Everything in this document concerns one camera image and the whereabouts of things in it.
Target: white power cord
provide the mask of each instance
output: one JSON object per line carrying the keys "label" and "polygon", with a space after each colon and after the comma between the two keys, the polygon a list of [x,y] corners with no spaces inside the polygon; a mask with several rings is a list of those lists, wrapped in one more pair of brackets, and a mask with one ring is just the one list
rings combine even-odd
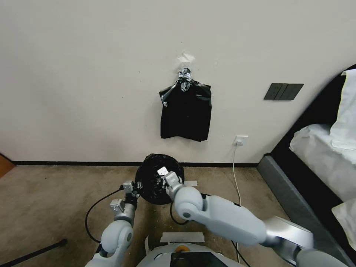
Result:
{"label": "white power cord", "polygon": [[233,173],[234,173],[234,179],[235,179],[235,184],[236,184],[236,190],[237,190],[237,194],[238,194],[238,201],[239,201],[239,204],[241,206],[241,195],[240,195],[240,190],[238,189],[238,185],[237,185],[237,181],[236,181],[236,175],[235,175],[235,154],[236,154],[237,146],[238,145],[235,146],[235,150],[234,150]]}
{"label": "white power cord", "polygon": [[[234,157],[233,157],[233,173],[234,173],[234,179],[235,179],[235,184],[236,184],[236,190],[238,194],[238,201],[241,206],[241,195],[240,195],[240,190],[238,189],[237,181],[236,181],[236,175],[235,175],[235,155],[236,155],[236,149],[237,146],[240,145],[239,143],[236,143],[235,150],[234,150]],[[240,263],[240,255],[237,254],[237,262]]]}

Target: black plastic bag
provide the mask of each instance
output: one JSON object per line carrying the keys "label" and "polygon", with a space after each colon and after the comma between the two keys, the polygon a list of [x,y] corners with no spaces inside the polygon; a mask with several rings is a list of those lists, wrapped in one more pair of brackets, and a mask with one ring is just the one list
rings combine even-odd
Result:
{"label": "black plastic bag", "polygon": [[184,182],[183,167],[174,158],[164,154],[149,154],[138,168],[135,177],[135,183],[141,183],[140,195],[144,200],[156,205],[172,202],[166,193],[163,179],[157,173],[162,167],[174,171]]}
{"label": "black plastic bag", "polygon": [[210,85],[179,78],[176,84],[160,91],[159,95],[163,104],[161,138],[181,136],[199,142],[208,139]]}

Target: brown carpet floor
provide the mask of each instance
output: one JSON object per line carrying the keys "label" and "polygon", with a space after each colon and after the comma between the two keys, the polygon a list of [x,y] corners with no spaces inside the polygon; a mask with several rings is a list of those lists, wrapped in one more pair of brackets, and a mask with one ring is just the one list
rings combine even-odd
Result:
{"label": "brown carpet floor", "polygon": [[[0,179],[0,264],[18,258],[63,238],[65,247],[29,259],[17,266],[85,266],[98,244],[86,234],[84,217],[88,208],[104,195],[134,180],[137,167],[17,166]],[[273,215],[288,219],[275,196],[255,168],[237,168],[237,182],[243,206],[260,219]],[[231,168],[185,168],[186,180],[197,180],[197,188],[238,202]],[[99,203],[89,216],[92,234],[100,239],[113,220],[109,203],[123,198],[119,192]],[[145,256],[144,240],[159,246],[162,232],[203,232],[205,246],[236,260],[229,240],[215,236],[195,222],[176,225],[169,205],[152,205],[139,199],[133,227],[133,241],[124,260],[125,267],[136,266]],[[240,246],[252,267],[289,266],[270,248]]]}

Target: black pole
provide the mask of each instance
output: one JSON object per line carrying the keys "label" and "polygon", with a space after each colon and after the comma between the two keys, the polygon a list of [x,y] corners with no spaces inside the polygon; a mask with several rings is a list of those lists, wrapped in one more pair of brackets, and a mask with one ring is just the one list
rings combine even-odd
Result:
{"label": "black pole", "polygon": [[58,243],[55,243],[55,244],[50,245],[50,246],[48,246],[48,247],[42,248],[42,249],[40,249],[40,250],[38,250],[38,251],[32,252],[32,253],[30,253],[30,254],[27,254],[27,255],[25,255],[25,256],[22,256],[22,257],[20,257],[20,258],[15,259],[15,260],[9,261],[9,262],[7,262],[7,263],[4,263],[4,264],[0,265],[0,267],[11,267],[11,266],[14,266],[14,265],[16,265],[16,264],[19,264],[19,263],[21,263],[21,262],[23,262],[23,261],[25,261],[25,260],[28,260],[28,259],[30,259],[30,258],[33,258],[33,257],[35,257],[35,256],[37,256],[37,255],[39,255],[39,254],[42,254],[42,253],[44,253],[44,252],[46,252],[46,251],[49,251],[49,250],[51,250],[51,249],[54,249],[54,248],[56,248],[56,247],[62,247],[62,246],[64,246],[66,243],[67,243],[67,240],[66,240],[66,239],[62,239],[62,240],[59,241]]}

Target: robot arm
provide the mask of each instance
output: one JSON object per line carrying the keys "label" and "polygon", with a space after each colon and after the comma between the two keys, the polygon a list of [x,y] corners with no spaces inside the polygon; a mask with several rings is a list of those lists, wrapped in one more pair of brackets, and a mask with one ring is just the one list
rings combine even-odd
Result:
{"label": "robot arm", "polygon": [[93,258],[86,267],[118,267],[121,266],[125,252],[133,238],[135,210],[138,194],[132,187],[132,182],[123,184],[126,199],[111,201],[114,221],[110,223],[101,236],[101,243]]}
{"label": "robot arm", "polygon": [[292,265],[300,251],[313,248],[313,234],[290,221],[279,217],[262,221],[245,207],[184,186],[174,172],[167,172],[164,180],[179,216],[202,223],[216,235],[244,245],[271,247]]}

